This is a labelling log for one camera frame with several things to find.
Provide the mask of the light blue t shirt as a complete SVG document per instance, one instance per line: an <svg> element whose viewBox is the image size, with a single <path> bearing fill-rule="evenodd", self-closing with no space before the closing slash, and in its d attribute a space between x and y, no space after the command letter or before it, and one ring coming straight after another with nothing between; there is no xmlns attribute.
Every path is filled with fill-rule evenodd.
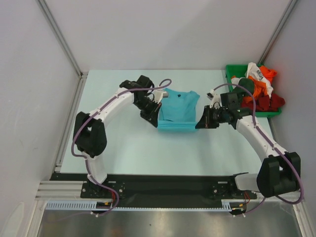
<svg viewBox="0 0 316 237"><path fill-rule="evenodd" d="M163 132L195 132L196 106L200 95L194 91L165 89L168 97L161 101L157 129Z"/></svg>

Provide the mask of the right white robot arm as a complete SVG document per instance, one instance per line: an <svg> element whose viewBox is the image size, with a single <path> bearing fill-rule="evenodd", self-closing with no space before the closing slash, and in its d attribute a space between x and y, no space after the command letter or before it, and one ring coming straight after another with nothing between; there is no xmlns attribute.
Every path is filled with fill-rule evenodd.
<svg viewBox="0 0 316 237"><path fill-rule="evenodd" d="M228 185L231 197L239 198L245 191L254 191L270 198L301 189L299 155L288 152L271 138L253 112L241 107L236 93L217 94L212 90L207 97L210 105L204 107L196 129L216 129L227 123L247 140L261 160L258 173L234 175L235 181Z"/></svg>

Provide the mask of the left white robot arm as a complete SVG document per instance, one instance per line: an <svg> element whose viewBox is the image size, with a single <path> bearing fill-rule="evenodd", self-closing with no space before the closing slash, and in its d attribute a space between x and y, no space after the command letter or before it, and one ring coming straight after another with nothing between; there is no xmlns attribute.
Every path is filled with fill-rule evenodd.
<svg viewBox="0 0 316 237"><path fill-rule="evenodd" d="M153 82L141 75L137 81L125 80L115 94L90 113L80 112L75 119L72 154L85 160L87 177L93 183L92 192L102 198L108 194L104 182L107 172L101 154L107 146L106 127L126 107L135 105L140 117L152 126L158 126L158 113L162 99L168 94L164 86L154 87Z"/></svg>

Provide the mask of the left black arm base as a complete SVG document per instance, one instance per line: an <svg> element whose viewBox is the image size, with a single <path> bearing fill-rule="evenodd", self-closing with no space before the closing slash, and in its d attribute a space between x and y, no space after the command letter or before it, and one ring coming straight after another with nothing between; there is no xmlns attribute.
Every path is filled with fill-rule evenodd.
<svg viewBox="0 0 316 237"><path fill-rule="evenodd" d="M119 197L121 198L124 196L125 190L125 183L117 182L117 181L106 181L103 183L104 186L107 186L113 190L115 190ZM115 196L113 191L108 189L102 188L91 181L84 181L82 188L81 188L81 198L90 198L90 199L97 199L97 198L112 198Z"/></svg>

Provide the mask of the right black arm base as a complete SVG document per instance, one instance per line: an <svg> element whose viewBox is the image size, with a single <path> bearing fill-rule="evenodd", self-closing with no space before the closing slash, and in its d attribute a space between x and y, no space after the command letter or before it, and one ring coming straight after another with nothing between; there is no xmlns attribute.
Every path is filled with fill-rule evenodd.
<svg viewBox="0 0 316 237"><path fill-rule="evenodd" d="M211 198L213 199L256 199L257 195L251 191L238 190L236 185L229 182L215 182L211 185Z"/></svg>

